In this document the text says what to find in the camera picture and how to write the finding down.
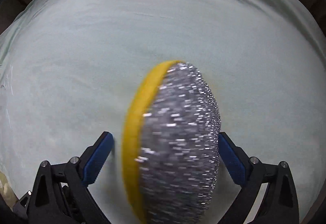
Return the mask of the round silver yellow scrubber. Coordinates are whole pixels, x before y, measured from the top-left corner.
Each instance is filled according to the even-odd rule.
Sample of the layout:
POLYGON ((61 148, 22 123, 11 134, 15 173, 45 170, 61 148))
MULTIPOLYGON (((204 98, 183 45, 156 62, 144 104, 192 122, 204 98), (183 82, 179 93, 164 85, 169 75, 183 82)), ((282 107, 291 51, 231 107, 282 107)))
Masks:
POLYGON ((144 78, 122 135, 122 177, 141 223, 199 223, 219 169, 217 101, 200 71, 166 61, 144 78))

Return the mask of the pale green bed sheet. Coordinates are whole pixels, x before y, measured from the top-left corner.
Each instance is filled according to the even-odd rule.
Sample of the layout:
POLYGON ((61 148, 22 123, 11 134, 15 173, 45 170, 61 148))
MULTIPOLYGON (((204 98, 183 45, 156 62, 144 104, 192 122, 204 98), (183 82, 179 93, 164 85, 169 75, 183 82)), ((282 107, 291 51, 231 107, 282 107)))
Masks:
POLYGON ((325 35, 299 0, 34 0, 1 34, 1 171, 18 196, 127 109, 158 63, 195 65, 221 128, 286 161, 304 219, 325 181, 325 35))

